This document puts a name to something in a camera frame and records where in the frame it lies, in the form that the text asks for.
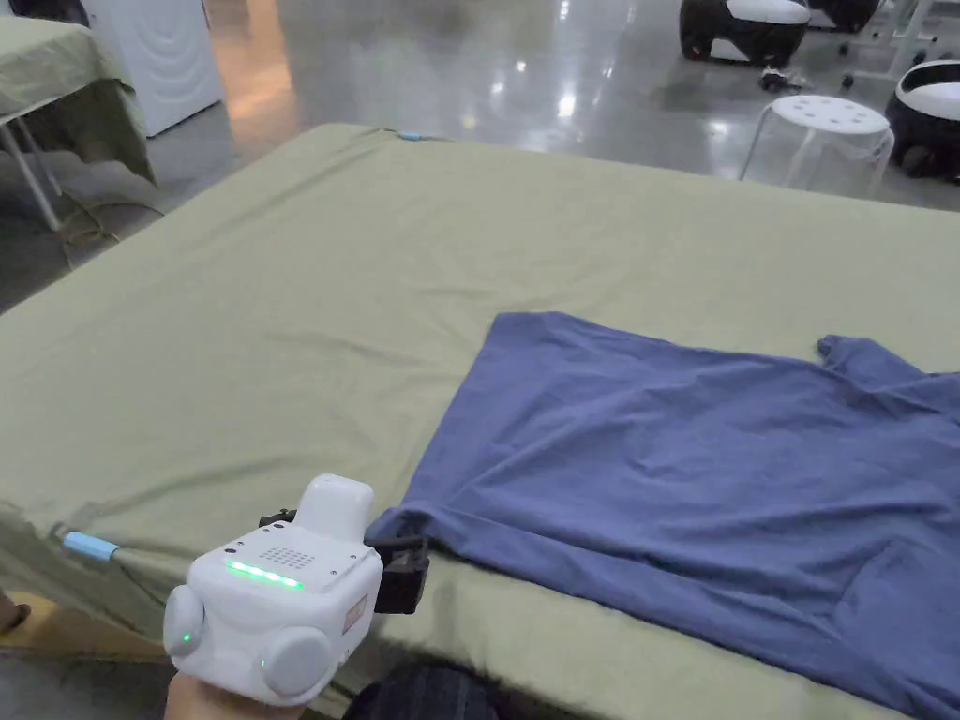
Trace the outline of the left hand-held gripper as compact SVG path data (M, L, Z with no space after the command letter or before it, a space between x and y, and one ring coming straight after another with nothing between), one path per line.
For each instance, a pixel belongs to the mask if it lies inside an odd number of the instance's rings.
M167 600L163 644L177 672L272 706L318 696L375 615L409 615L429 568L429 517L388 509L373 489L314 478L297 508L197 558Z

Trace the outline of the person's left hand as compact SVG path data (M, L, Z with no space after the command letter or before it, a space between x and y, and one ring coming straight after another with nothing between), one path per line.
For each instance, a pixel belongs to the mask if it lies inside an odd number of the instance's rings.
M169 684L163 719L302 719L306 710L259 703L177 672Z

